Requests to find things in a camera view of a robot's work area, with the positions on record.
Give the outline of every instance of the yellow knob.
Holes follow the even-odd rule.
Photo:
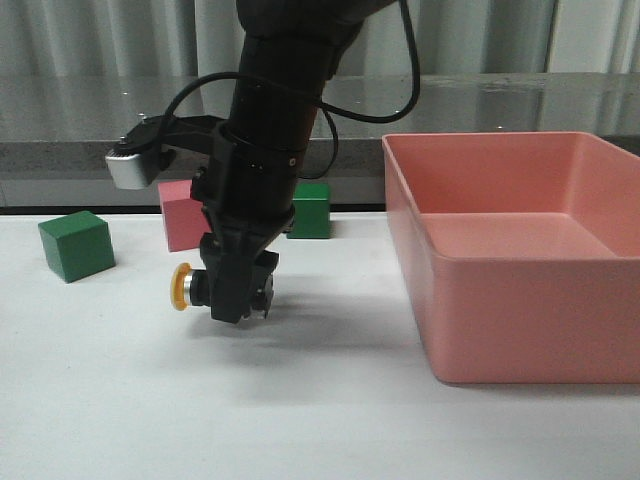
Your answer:
[[[184,299],[184,279],[191,272],[191,265],[188,263],[181,263],[173,272],[171,278],[171,305],[176,310],[184,310],[187,308],[187,301]]]

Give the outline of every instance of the gray countertop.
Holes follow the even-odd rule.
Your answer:
[[[122,192],[110,184],[103,156],[138,122],[160,114],[188,77],[3,77],[0,82],[0,207],[153,205],[154,188]],[[383,115],[409,96],[406,77],[341,78],[325,101]],[[226,116],[233,84],[195,92],[178,115]],[[425,76],[413,112],[386,125],[336,118],[340,156],[327,181],[335,203],[380,203],[386,133],[579,130],[640,134],[640,74]],[[319,121],[306,158],[319,169],[331,152]],[[164,179],[190,178],[201,158],[176,162]]]

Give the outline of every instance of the green block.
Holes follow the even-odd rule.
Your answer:
[[[49,268],[67,283],[116,264],[109,226],[91,212],[48,220],[38,229]]]
[[[296,214],[287,238],[329,238],[329,185],[301,183],[293,196]]]

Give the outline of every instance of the white tabletop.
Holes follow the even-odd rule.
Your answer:
[[[269,318],[172,310],[156,215],[65,284],[0,217],[0,478],[640,479],[640,385],[434,379],[384,214],[279,238]]]

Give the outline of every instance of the pink plastic bin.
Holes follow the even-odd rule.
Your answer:
[[[389,224],[434,374],[640,382],[640,159],[585,133],[387,135]]]

